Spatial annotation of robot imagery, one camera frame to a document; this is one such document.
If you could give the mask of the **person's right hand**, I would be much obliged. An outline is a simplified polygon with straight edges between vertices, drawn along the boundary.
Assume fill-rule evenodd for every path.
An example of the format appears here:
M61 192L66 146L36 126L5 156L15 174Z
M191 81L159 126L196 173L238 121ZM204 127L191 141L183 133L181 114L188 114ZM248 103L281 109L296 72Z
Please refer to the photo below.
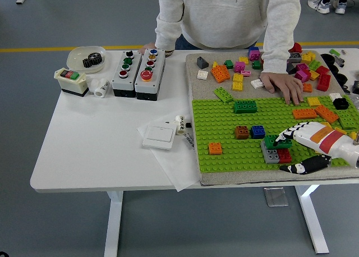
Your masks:
M143 45L138 52L141 53L142 55L144 55L144 53L146 52L147 49L156 49L156 46L154 43L148 43Z

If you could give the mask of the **person's left hand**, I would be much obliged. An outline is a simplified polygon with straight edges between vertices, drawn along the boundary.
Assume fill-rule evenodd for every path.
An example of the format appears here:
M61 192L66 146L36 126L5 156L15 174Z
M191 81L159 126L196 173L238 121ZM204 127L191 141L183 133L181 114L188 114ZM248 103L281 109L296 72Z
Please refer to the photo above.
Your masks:
M292 102L299 105L303 102L303 83L301 80L289 74L267 72L261 73L260 80L266 90L272 94L275 92L275 87L277 87L282 92L286 104Z

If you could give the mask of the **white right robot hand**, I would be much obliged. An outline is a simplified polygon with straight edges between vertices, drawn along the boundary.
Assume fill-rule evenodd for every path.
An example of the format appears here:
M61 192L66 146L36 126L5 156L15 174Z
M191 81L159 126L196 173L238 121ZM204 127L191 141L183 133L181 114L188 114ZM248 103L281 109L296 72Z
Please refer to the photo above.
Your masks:
M329 126L318 122L301 122L282 131L274 143L287 139L295 140L319 155L296 164L280 166L281 171L307 175L327 168L335 158L342 158L350 166L358 167L358 143Z

